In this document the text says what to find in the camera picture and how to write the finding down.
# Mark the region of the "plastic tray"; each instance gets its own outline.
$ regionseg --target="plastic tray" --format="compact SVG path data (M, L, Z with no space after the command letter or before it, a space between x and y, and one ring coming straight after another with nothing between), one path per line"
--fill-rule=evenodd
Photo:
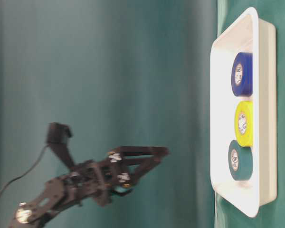
M253 94L236 97L231 69L238 52L253 53ZM242 100L253 102L253 173L233 180L228 147L236 139L234 114ZM214 42L210 55L210 175L215 192L249 217L277 197L276 30L248 8Z

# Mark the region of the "black robotic arm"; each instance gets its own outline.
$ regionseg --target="black robotic arm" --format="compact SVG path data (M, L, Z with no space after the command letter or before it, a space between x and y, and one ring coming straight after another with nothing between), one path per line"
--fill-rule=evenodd
M111 150L102 161L75 165L67 148L71 136L67 125L50 124L46 143L70 173L45 183L44 191L33 201L20 203L9 228L42 228L63 210L81 205L87 197L105 206L112 202L112 195L129 194L138 180L169 153L166 147L122 146ZM138 166L130 171L132 165Z

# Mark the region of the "tape roll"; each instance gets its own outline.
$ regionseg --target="tape roll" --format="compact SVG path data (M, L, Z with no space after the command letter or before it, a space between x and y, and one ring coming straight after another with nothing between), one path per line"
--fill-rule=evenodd
M252 95L252 53L237 54L232 67L231 86L235 96Z
M238 144L252 146L252 102L241 101L234 117L234 129Z
M249 180L253 170L253 159L250 147L241 147L232 140L228 151L229 170L234 180Z

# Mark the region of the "teal curtain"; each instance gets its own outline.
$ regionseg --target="teal curtain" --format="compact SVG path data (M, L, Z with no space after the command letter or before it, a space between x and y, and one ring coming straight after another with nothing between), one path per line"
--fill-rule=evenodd
M25 171L49 122L69 124L76 162L120 145L171 154L134 192L91 199L48 228L209 228L209 55L215 0L0 0L0 186ZM67 172L47 151L0 202L7 228L19 202Z
M276 27L278 196L272 203L262 206L255 218L249 218L216 195L215 227L285 228L285 0L219 0L218 34L248 7L255 7L261 19Z

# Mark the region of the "cable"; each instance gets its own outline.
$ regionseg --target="cable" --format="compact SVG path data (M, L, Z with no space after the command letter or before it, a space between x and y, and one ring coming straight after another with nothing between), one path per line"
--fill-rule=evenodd
M3 192L5 191L5 189L14 181L17 181L19 180L20 178L24 177L25 175L27 175L29 172L31 172L37 165L38 163L41 161L42 159L42 156L44 154L44 152L46 151L46 148L48 147L48 145L45 145L42 150L41 150L41 153L39 155L39 157L37 158L37 160L35 161L35 163L25 172L23 173L22 175L18 176L18 177L15 177L14 179L11 179L9 182L7 182L1 189L0 189L0 197L1 195L3 194Z

